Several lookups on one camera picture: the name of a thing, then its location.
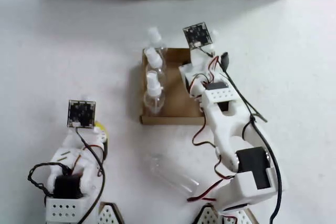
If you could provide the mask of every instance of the circuit board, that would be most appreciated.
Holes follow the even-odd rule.
[[[69,100],[68,127],[73,123],[80,123],[82,128],[93,128],[96,102]]]
[[[205,23],[183,28],[183,32],[190,50],[212,44],[212,40]]]

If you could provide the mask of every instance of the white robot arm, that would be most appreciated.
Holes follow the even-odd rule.
[[[29,172],[28,180],[45,193],[46,224],[123,223],[115,204],[100,201],[108,137],[94,121],[95,107],[95,102],[70,100],[68,135],[49,163]],[[41,166],[50,166],[46,186],[32,178]]]
[[[256,122],[256,116],[264,118],[252,113],[250,104],[228,75],[228,54],[215,57],[208,53],[213,46],[198,49],[191,50],[191,63],[180,66],[181,77],[190,97],[199,101],[205,114],[217,157],[235,173],[228,184],[217,190],[214,207],[224,215],[278,194],[274,219],[281,192],[287,185],[282,185],[270,138]],[[233,141],[244,142],[244,147],[233,149]]]

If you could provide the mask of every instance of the plastic bottle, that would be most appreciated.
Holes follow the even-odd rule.
[[[163,42],[161,34],[157,27],[151,27],[148,29],[148,35],[150,39],[150,47],[155,48],[162,59],[165,59],[167,53],[167,46]]]
[[[165,61],[160,57],[160,55],[155,51],[153,47],[147,48],[145,50],[145,55],[148,61],[146,72],[155,71],[158,75],[161,86],[164,88],[166,83]]]
[[[146,73],[147,91],[143,97],[143,102],[150,114],[158,115],[163,107],[165,95],[157,78],[155,71]]]
[[[185,196],[193,196],[199,182],[192,179],[188,172],[176,162],[161,154],[152,154],[146,157],[151,172],[167,184],[176,188]]]

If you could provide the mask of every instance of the perforated white bracket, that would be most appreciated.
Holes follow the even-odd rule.
[[[255,224],[243,210],[225,216],[217,216],[211,207],[204,208],[197,224],[223,224],[222,219],[224,224]]]
[[[210,103],[227,102],[239,99],[238,93],[231,88],[205,90],[205,96]]]
[[[61,223],[77,223],[85,214],[89,197],[81,199],[46,200],[46,221]]]
[[[121,224],[116,214],[113,211],[113,208],[109,205],[105,205],[100,211],[98,216],[98,224]]]
[[[253,224],[253,222],[247,216],[245,211],[240,210],[240,211],[236,211],[231,214],[225,215],[224,224]]]

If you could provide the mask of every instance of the spray bottle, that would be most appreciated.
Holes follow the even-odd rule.
[[[167,46],[163,42],[161,34],[157,27],[151,27],[148,29],[148,35],[150,39],[150,47],[155,48],[162,59],[165,59],[167,53]]]
[[[147,48],[145,50],[145,55],[148,61],[146,72],[150,72],[150,71],[156,72],[161,86],[165,87],[165,83],[166,83],[165,61],[160,57],[160,55],[155,51],[153,47]]]
[[[165,95],[155,71],[146,73],[147,90],[143,102],[150,114],[158,115],[163,107]]]

